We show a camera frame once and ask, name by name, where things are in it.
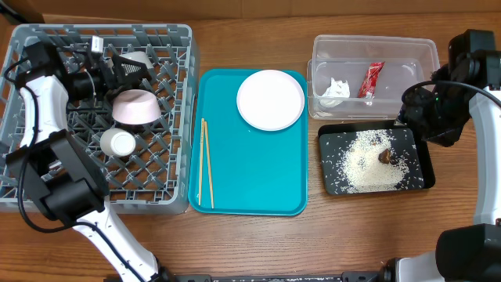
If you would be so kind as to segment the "white tissue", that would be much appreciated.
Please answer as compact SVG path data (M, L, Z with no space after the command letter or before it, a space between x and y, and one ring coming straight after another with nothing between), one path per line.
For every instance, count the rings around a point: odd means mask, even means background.
M343 99L350 97L350 88L347 81L330 79L330 86L320 97L322 107L335 107L343 102Z

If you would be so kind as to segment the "large white plate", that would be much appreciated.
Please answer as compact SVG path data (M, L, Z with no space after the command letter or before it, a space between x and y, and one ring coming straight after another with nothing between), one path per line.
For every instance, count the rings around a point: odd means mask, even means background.
M260 70L240 85L236 105L246 123L273 132L288 128L298 120L305 107L305 94L290 74Z

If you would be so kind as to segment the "brown meat piece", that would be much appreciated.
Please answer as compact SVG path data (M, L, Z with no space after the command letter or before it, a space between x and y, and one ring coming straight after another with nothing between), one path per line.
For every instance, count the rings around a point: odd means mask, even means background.
M391 151L389 149L385 149L378 156L378 160L382 164L390 164L391 163Z

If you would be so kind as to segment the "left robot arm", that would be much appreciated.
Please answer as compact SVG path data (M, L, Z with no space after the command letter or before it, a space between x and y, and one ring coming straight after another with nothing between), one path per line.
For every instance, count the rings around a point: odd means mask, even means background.
M18 182L17 204L24 222L40 233L72 229L86 237L115 268L121 281L168 281L158 258L144 248L110 205L109 184L67 128L68 103L116 97L150 78L141 61L103 49L72 49L85 60L69 72L60 56L64 48L36 42L24 48L10 72L28 68L11 80L23 98L24 134L20 147L8 154L6 166Z

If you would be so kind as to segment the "wooden chopstick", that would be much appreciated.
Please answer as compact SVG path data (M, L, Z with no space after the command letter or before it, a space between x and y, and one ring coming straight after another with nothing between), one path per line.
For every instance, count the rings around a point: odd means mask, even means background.
M209 179L209 190L211 197L211 208L214 209L214 190L213 190L213 180L212 180L212 169L211 169L211 152L210 152L210 142L208 135L208 123L204 120L204 135L206 140L206 151L207 151L207 173Z
M200 121L200 155L199 155L199 179L198 179L198 205L201 206L203 191L203 169L204 169L204 125L205 119Z

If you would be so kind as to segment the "grey-green bowl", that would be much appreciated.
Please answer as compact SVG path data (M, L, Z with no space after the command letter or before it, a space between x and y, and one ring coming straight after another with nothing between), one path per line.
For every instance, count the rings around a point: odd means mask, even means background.
M144 63L148 70L153 69L153 65L150 61L150 58L143 51L135 51L135 52L125 53L125 54L122 54L121 57L123 57L125 59L129 59L129 60L134 60L136 62ZM123 66L123 68L127 72L133 72L133 71L138 70L138 68L136 66L128 65L128 64L125 64Z

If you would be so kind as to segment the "pink shallow bowl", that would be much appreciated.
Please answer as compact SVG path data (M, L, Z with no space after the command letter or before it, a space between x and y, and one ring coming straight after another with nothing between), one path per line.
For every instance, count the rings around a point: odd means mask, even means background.
M114 99L112 117L121 124L144 125L154 122L160 116L157 97L146 90L127 90Z

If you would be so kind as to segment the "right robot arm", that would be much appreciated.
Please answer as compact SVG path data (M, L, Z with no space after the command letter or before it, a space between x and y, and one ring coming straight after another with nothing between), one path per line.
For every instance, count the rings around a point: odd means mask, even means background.
M393 258L380 281L500 279L500 52L491 31L468 29L449 42L449 61L402 94L398 122L415 137L453 145L474 123L478 199L471 226L446 230L434 251Z

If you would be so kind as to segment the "red snack wrapper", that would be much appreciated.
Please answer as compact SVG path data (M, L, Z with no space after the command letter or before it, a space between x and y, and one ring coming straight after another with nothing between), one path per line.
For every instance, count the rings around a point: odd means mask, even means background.
M359 88L358 98L365 99L365 105L373 104L375 88L380 72L383 70L385 62L371 63Z

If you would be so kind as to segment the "white small cup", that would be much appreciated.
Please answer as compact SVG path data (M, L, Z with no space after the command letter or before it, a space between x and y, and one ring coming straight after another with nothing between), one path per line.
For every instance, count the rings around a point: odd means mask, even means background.
M110 128L100 137L101 151L111 157L126 157L130 155L136 147L134 136L120 128Z

